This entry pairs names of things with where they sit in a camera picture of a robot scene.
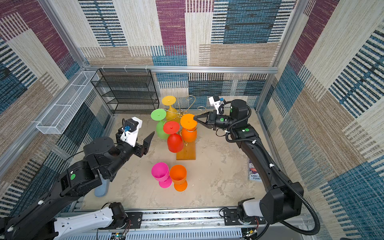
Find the light orange plastic wine glass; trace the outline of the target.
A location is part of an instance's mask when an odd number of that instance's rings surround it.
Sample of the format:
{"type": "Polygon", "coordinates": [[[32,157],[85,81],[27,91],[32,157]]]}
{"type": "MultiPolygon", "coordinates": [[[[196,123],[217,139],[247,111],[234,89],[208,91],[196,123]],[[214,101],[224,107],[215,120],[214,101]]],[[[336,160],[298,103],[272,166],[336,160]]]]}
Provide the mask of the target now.
{"type": "Polygon", "coordinates": [[[183,115],[180,124],[182,126],[182,138],[187,143],[195,142],[197,139],[197,122],[194,120],[194,115],[183,115]]]}

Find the magenta plastic wine glass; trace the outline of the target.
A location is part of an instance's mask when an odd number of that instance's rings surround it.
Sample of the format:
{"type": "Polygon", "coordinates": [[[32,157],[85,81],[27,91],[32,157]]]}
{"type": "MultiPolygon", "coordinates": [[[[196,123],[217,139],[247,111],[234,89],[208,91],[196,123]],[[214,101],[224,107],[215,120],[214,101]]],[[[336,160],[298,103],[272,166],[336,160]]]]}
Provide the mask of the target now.
{"type": "Polygon", "coordinates": [[[161,188],[166,189],[171,186],[170,170],[166,163],[155,164],[152,167],[151,174],[158,181],[161,188]]]}

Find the dark orange plastic wine glass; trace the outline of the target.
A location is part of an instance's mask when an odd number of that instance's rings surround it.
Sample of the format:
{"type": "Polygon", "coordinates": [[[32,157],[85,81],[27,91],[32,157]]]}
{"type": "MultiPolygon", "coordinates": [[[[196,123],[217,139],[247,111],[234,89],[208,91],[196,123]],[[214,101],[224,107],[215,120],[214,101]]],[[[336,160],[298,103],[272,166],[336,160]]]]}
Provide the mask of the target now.
{"type": "Polygon", "coordinates": [[[170,177],[174,183],[174,188],[176,191],[183,192],[187,189],[187,169],[184,166],[173,166],[170,170],[170,177]]]}

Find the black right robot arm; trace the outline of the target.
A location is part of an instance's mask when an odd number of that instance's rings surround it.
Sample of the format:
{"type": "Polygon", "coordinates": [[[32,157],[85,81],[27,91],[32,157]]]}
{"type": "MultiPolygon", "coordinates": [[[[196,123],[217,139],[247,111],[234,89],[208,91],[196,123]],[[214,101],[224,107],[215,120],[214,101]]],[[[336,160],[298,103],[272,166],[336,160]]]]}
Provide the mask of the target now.
{"type": "Polygon", "coordinates": [[[261,217],[269,224],[275,224],[299,216],[303,187],[292,181],[280,170],[265,149],[258,132],[249,123],[251,108],[243,100],[230,101],[229,115],[217,111],[206,112],[194,120],[208,129],[224,129],[226,141],[235,143],[247,155],[264,184],[266,194],[261,200],[247,199],[238,203],[239,222],[250,223],[254,217],[261,217]]]}

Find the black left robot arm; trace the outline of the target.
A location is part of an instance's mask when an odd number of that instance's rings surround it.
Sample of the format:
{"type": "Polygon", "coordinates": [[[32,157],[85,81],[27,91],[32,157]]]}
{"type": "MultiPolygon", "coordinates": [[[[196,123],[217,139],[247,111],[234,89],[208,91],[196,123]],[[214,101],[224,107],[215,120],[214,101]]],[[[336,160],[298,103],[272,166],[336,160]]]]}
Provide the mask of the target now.
{"type": "Polygon", "coordinates": [[[6,240],[59,240],[90,229],[122,227],[126,216],[120,203],[91,215],[87,219],[60,220],[55,216],[70,203],[84,197],[102,185],[102,180],[112,182],[121,167],[133,155],[146,155],[154,133],[143,144],[134,147],[123,141],[114,143],[109,137],[95,139],[84,146],[84,158],[61,173],[51,188],[26,210],[14,217],[1,218],[1,235],[6,240]]]}

